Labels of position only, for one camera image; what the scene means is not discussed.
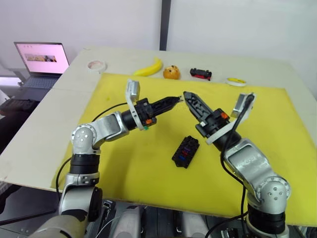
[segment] yellow foam board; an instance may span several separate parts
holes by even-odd
[[[147,97],[150,103],[189,91],[197,93],[211,109],[222,108],[228,114],[240,93],[255,92],[257,99],[250,117],[237,131],[252,140],[274,171],[290,182],[286,222],[317,226],[316,147],[284,89],[105,73],[78,124],[90,122],[103,110],[125,102],[128,78],[139,80],[140,99]],[[115,110],[127,109],[120,106]],[[220,152],[208,146],[196,131],[198,122],[186,104],[177,104],[157,120],[149,130],[135,129],[102,145],[98,187],[103,189],[104,198],[226,217],[238,215],[242,187],[222,169]],[[188,169],[178,168],[171,157],[188,135],[198,139],[200,147]],[[71,144],[64,160],[70,156]],[[68,171],[69,165],[61,174],[61,187]]]

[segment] floor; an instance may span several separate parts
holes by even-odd
[[[112,218],[119,217],[128,206],[133,204],[124,202],[103,201],[102,215],[94,223],[90,223],[87,227],[85,238],[95,238],[99,230]],[[4,212],[0,214],[0,221],[15,218],[19,216],[30,215],[53,210],[57,207],[57,195],[54,192],[44,191],[34,188],[21,187],[17,192],[10,195],[6,201]],[[50,217],[56,215],[50,214],[42,217],[33,218],[26,221],[16,222],[0,227],[0,237],[2,238],[26,238],[32,234],[41,224]],[[156,207],[146,207],[142,215],[142,234],[141,238],[157,238],[157,237],[180,237],[181,233],[177,230],[182,230],[177,217],[179,212],[162,209]],[[223,218],[213,216],[203,216],[207,220],[208,227],[223,220]],[[99,238],[111,237],[118,219],[109,224]],[[221,230],[226,230],[228,227],[236,228],[241,235],[241,222],[233,221],[229,224],[219,227],[212,234],[212,238],[222,237]],[[290,227],[292,238],[301,238],[295,227]]]

